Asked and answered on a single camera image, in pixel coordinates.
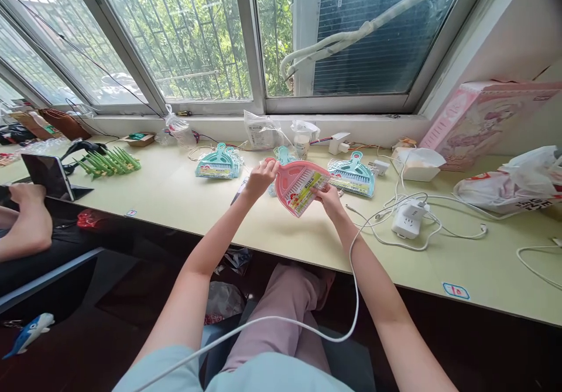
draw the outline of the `pink box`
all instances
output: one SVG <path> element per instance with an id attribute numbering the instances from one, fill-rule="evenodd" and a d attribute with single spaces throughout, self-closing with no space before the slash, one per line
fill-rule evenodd
<path id="1" fill-rule="evenodd" d="M 447 160 L 442 170 L 468 170 L 505 132 L 536 113 L 562 82 L 467 82 L 453 94 L 419 147 Z"/>

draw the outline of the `pink dustpan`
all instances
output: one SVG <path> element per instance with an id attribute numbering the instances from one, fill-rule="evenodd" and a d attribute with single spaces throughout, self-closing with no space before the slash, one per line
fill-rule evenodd
<path id="1" fill-rule="evenodd" d="M 275 161 L 266 158 L 266 162 Z M 331 174 L 328 170 L 309 161 L 295 161 L 280 166 L 275 179 L 275 191 L 279 201 L 297 218 L 316 197 L 310 189 L 323 190 L 328 184 Z"/>

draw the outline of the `window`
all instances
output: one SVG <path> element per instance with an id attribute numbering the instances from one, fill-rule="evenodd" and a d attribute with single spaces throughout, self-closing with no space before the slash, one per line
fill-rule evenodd
<path id="1" fill-rule="evenodd" d="M 384 18 L 382 14 L 400 2 L 396 17 L 380 28 L 369 30 L 364 25 Z M 269 70 L 267 93 L 270 97 L 406 94 L 453 2 L 258 0 L 263 60 Z M 316 61 L 313 51 L 305 49 L 328 37 L 340 37 L 339 43 L 347 37 L 352 42 L 334 54 L 330 48 L 339 43 L 318 48 L 316 55 L 324 58 Z M 289 71 L 291 63 L 283 59 L 290 53 L 298 55 Z"/>
<path id="2" fill-rule="evenodd" d="M 0 57 L 51 104 L 64 104 L 66 98 L 81 102 L 3 18 L 0 18 Z"/>
<path id="3" fill-rule="evenodd" d="M 57 35 L 57 33 L 63 35 L 95 62 L 111 69 L 111 76 L 137 95 L 142 96 L 125 65 L 82 0 L 7 1 L 13 5 L 15 12 L 19 12 L 23 16 L 32 30 L 39 33 L 51 54 L 73 76 L 78 86 L 86 95 L 89 95 L 93 103 L 138 102 L 126 89 L 119 86 L 109 75 Z M 58 104 L 64 104 L 65 100 L 63 98 L 62 102 L 58 102 Z"/>
<path id="4" fill-rule="evenodd" d="M 237 0 L 109 0 L 166 102 L 251 99 Z"/>
<path id="5" fill-rule="evenodd" d="M 0 0 L 0 64 L 112 114 L 409 113 L 476 1 Z"/>
<path id="6" fill-rule="evenodd" d="M 13 107 L 16 105 L 13 100 L 21 97 L 21 94 L 18 94 L 15 89 L 0 79 L 0 107 Z"/>

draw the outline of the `leg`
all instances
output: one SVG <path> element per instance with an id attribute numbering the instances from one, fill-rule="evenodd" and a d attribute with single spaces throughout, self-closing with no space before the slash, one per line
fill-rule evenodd
<path id="1" fill-rule="evenodd" d="M 304 323 L 314 329 L 318 329 L 318 325 L 311 312 L 306 312 L 304 314 Z M 324 351 L 324 345 L 322 345 L 322 339 L 308 329 L 303 329 L 300 333 L 299 344 L 297 345 L 297 351 L 294 356 L 323 372 L 331 374 L 326 352 Z"/>
<path id="2" fill-rule="evenodd" d="M 316 308 L 322 293 L 322 282 L 315 275 L 298 266 L 278 264 L 249 320 L 275 315 L 302 322 L 304 314 Z M 297 325 L 277 320 L 258 322 L 244 329 L 232 347 L 223 371 L 235 370 L 263 352 L 294 356 L 300 331 L 301 327 Z"/>

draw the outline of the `window glass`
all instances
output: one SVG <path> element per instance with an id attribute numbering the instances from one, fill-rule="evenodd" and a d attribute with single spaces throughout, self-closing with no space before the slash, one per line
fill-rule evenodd
<path id="1" fill-rule="evenodd" d="M 454 3 L 454 0 L 256 1 L 270 97 L 407 94 Z M 392 18 L 377 29 L 368 30 L 365 22 L 399 2 L 401 6 L 395 9 Z M 345 43 L 342 33 L 359 28 L 366 35 L 348 35 L 347 39 L 354 42 L 340 49 Z M 324 55 L 311 56 L 316 49 L 303 51 L 328 37 L 336 40 L 327 43 Z M 282 61 L 294 51 L 299 51 L 299 55 L 284 66 L 284 74 L 280 70 Z"/>
<path id="2" fill-rule="evenodd" d="M 18 94 L 14 88 L 8 85 L 4 80 L 0 79 L 0 104 L 4 108 L 15 106 L 16 104 L 13 100 L 21 98 L 23 98 L 22 94 Z"/>
<path id="3" fill-rule="evenodd" d="M 80 100 L 39 55 L 0 18 L 0 57 L 51 104 Z"/>
<path id="4" fill-rule="evenodd" d="M 250 99 L 237 0 L 109 0 L 167 102 Z"/>
<path id="5" fill-rule="evenodd" d="M 125 65 L 105 37 L 98 23 L 82 0 L 20 0 L 22 7 L 39 15 L 59 34 L 72 42 L 82 52 L 104 67 L 119 83 L 145 101 Z M 98 104 L 137 104 L 139 102 L 126 89 L 94 63 L 83 57 L 61 40 L 47 25 L 24 11 L 28 23 L 36 27 L 48 42 L 61 63 Z"/>

